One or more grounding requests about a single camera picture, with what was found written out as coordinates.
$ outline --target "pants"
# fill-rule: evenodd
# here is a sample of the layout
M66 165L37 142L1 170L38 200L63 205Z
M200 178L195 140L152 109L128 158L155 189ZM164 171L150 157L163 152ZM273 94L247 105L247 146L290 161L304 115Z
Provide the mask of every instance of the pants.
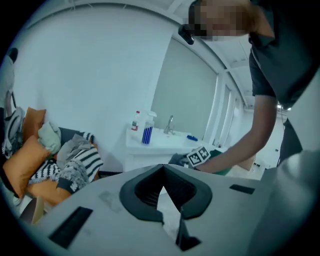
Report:
M294 154L300 153L302 151L301 143L298 139L298 136L292 127L291 123L287 119L284 122L284 134L280 148L280 165L285 159L291 157Z

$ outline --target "black rectangular slot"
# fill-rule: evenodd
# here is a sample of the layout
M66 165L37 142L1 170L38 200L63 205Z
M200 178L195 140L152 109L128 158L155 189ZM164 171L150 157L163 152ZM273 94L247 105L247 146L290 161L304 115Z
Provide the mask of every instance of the black rectangular slot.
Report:
M230 187L230 189L236 190L236 191L239 191L239 192L243 192L243 193L246 193L246 194L249 194L249 195L252 195L253 192L255 191L255 189L252 188L252 187L241 186L241 185L236 185L236 184L233 184Z
M58 229L49 236L49 239L67 249L92 212L93 210L91 209L78 207Z

